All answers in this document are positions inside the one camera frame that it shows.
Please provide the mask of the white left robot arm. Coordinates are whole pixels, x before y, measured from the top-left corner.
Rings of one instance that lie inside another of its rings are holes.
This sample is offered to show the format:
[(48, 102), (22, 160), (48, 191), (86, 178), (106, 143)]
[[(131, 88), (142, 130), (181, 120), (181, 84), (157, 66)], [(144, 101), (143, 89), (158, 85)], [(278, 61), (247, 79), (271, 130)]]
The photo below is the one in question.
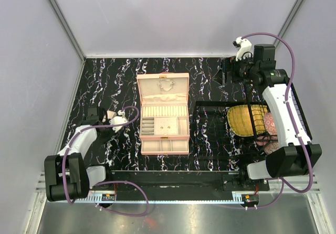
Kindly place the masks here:
[(96, 184), (103, 190), (113, 185), (112, 175), (104, 166), (86, 167), (83, 161), (92, 143), (107, 139), (109, 128), (92, 129), (94, 125), (106, 125), (116, 115), (101, 107), (89, 108), (85, 119), (77, 128), (66, 146), (56, 155), (44, 160), (46, 196), (48, 201), (74, 201), (86, 198)]

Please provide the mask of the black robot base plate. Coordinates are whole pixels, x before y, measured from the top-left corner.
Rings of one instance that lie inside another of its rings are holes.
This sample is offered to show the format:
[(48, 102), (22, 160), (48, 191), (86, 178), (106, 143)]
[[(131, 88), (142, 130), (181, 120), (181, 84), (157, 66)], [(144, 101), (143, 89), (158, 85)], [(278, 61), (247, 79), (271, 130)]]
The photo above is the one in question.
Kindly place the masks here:
[(126, 180), (140, 187), (210, 187), (226, 191), (267, 192), (268, 182), (250, 180), (238, 171), (108, 171), (105, 182)]

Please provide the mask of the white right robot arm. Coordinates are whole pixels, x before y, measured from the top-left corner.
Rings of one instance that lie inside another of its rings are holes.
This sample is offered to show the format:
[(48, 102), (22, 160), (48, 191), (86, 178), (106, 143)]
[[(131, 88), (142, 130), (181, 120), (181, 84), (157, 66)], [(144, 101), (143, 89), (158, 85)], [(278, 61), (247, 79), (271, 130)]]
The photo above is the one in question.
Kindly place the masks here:
[(265, 160), (247, 165), (247, 172), (238, 177), (239, 186), (250, 190), (258, 179), (309, 174), (322, 149), (312, 144), (309, 129), (303, 125), (305, 116), (286, 71), (276, 69), (274, 45), (252, 46), (240, 38), (233, 44), (237, 55), (222, 62), (216, 74), (219, 84), (243, 83), (256, 90), (263, 101), (252, 104), (246, 91), (245, 104), (228, 111), (229, 126), (237, 136), (253, 137), (261, 152), (267, 153)]

